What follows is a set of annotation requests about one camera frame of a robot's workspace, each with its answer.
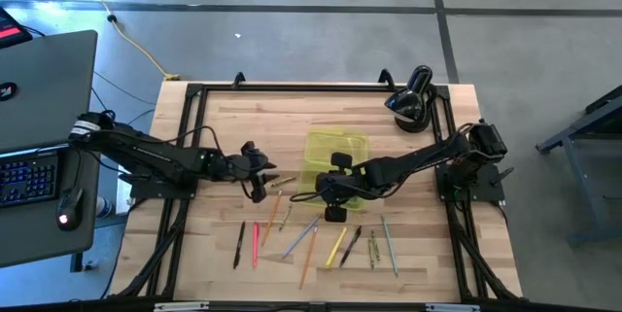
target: red pen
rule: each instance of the red pen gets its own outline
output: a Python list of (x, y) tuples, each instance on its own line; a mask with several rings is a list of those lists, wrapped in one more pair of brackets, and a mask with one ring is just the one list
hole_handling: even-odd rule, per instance
[(253, 268), (257, 268), (257, 247), (259, 242), (259, 225), (253, 223)]

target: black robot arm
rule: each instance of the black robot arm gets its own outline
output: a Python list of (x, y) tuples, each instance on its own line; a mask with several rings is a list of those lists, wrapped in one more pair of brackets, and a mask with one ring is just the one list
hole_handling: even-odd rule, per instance
[(331, 163), (338, 170), (322, 172), (316, 177), (315, 193), (297, 194), (291, 201), (304, 201), (320, 196), (327, 204), (325, 218), (345, 222), (346, 210), (341, 207), (354, 196), (365, 200), (393, 195), (415, 172), (454, 160), (445, 175), (457, 189), (477, 182), (479, 169), (497, 163), (507, 153), (494, 125), (468, 123), (439, 143), (399, 157), (378, 157), (352, 166), (352, 157), (332, 155)]
[[(214, 133), (209, 126), (203, 128)], [(69, 135), (73, 147), (102, 153), (129, 171), (121, 175), (123, 180), (133, 186), (157, 189), (159, 197), (176, 197), (183, 190), (194, 193), (196, 180), (202, 179), (251, 181), (249, 197), (254, 202), (265, 198), (266, 177), (260, 171), (276, 166), (253, 142), (242, 147), (241, 155), (226, 156), (218, 143), (217, 148), (177, 147), (169, 143), (177, 139), (159, 140), (114, 121), (114, 115), (108, 112), (80, 115)]]

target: yellow cable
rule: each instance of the yellow cable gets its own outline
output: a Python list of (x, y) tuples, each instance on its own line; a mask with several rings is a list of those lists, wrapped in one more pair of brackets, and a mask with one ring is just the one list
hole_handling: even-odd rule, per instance
[[(99, 0), (99, 1), (101, 1), (101, 4), (106, 9), (106, 13), (108, 13), (108, 16), (115, 17), (115, 15), (113, 15), (113, 13), (108, 8), (108, 5), (106, 5), (106, 2), (104, 0)], [(128, 38), (125, 34), (123, 34), (123, 32), (119, 29), (119, 26), (117, 25), (117, 18), (116, 17), (114, 19), (110, 20), (110, 22), (115, 26), (115, 29), (117, 30), (119, 35), (121, 35), (123, 37), (123, 39), (125, 41), (127, 41), (130, 44), (132, 44), (136, 49), (138, 49), (140, 52), (142, 52), (154, 64), (154, 66), (157, 68), (157, 70), (159, 70), (159, 72), (162, 73), (162, 75), (164, 76), (164, 81), (180, 80), (181, 76), (179, 74), (169, 74), (169, 73), (165, 72), (164, 69), (162, 69), (162, 67), (159, 64), (157, 64), (157, 61), (154, 59), (154, 57), (152, 55), (150, 55), (140, 45), (138, 45), (137, 43), (132, 41), (130, 38)]]

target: black pen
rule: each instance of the black pen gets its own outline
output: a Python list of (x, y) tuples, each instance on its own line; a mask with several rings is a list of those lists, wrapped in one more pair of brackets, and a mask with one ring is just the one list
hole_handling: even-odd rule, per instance
[(350, 242), (350, 245), (348, 245), (348, 249), (346, 250), (346, 253), (343, 254), (343, 258), (341, 258), (341, 262), (339, 263), (339, 268), (341, 268), (343, 263), (346, 262), (346, 259), (348, 259), (348, 255), (350, 255), (350, 252), (352, 251), (352, 247), (354, 246), (354, 243), (356, 243), (357, 239), (359, 239), (359, 237), (361, 236), (361, 229), (362, 228), (363, 228), (363, 226), (359, 225), (359, 228), (357, 228), (357, 231), (354, 233), (354, 237), (352, 238), (352, 241)]
[(244, 239), (244, 227), (246, 226), (246, 221), (242, 222), (242, 226), (240, 227), (240, 237), (237, 239), (237, 248), (235, 249), (235, 259), (233, 259), (233, 269), (237, 267), (237, 264), (240, 263), (240, 249), (242, 249), (242, 239)]

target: blue pencil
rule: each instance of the blue pencil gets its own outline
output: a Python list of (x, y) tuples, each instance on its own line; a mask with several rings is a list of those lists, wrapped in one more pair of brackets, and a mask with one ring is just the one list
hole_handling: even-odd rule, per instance
[(299, 234), (299, 236), (295, 239), (295, 242), (292, 243), (292, 245), (288, 248), (288, 250), (285, 252), (285, 254), (283, 254), (282, 259), (284, 259), (287, 255), (290, 254), (290, 252), (295, 248), (295, 246), (298, 244), (298, 242), (300, 241), (300, 239), (302, 239), (302, 237), (304, 237), (304, 235), (311, 230), (311, 228), (318, 222), (318, 220), (320, 219), (320, 215), (318, 215), (313, 221), (311, 221), (311, 223)]
[(384, 215), (380, 215), (382, 219), (382, 226), (385, 228), (385, 236), (387, 237), (387, 243), (389, 244), (389, 254), (391, 254), (391, 263), (393, 264), (393, 271), (397, 277), (397, 262), (396, 255), (393, 252), (393, 245), (391, 244), (391, 236), (389, 235), (389, 228), (387, 227), (387, 222), (385, 221)]

